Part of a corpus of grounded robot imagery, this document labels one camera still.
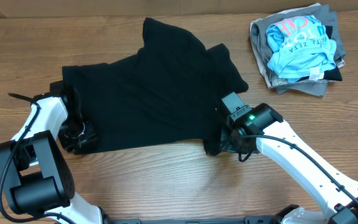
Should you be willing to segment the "black t-shirt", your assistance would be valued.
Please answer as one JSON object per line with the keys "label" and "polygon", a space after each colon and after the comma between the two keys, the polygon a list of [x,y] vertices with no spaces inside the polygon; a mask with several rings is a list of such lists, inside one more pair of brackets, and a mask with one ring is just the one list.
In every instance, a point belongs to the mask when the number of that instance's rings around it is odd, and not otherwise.
{"label": "black t-shirt", "polygon": [[191,32],[152,18],[144,46],[117,62],[63,67],[63,82],[96,128],[96,152],[200,139],[219,152],[219,105],[248,90],[223,44],[207,49]]}

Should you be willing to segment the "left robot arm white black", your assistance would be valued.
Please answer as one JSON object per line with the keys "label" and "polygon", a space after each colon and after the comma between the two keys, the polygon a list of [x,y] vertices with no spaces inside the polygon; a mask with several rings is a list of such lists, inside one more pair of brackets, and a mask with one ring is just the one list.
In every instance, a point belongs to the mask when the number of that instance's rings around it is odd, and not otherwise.
{"label": "left robot arm white black", "polygon": [[111,222],[109,215],[75,190],[61,153],[81,152],[98,145],[92,122],[81,115],[79,93],[62,81],[32,98],[31,112],[11,140],[0,143],[0,212],[14,223],[51,218],[59,223]]}

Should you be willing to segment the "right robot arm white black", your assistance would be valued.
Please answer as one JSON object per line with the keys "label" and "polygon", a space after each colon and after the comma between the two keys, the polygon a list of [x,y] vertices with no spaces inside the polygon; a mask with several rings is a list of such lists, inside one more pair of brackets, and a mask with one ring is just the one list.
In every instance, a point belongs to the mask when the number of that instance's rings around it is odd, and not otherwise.
{"label": "right robot arm white black", "polygon": [[255,108],[232,92],[221,99],[225,131],[219,150],[245,162],[263,154],[286,171],[315,201],[318,212],[289,205],[276,215],[247,217],[245,223],[358,223],[358,181],[322,158],[283,116],[261,103]]}

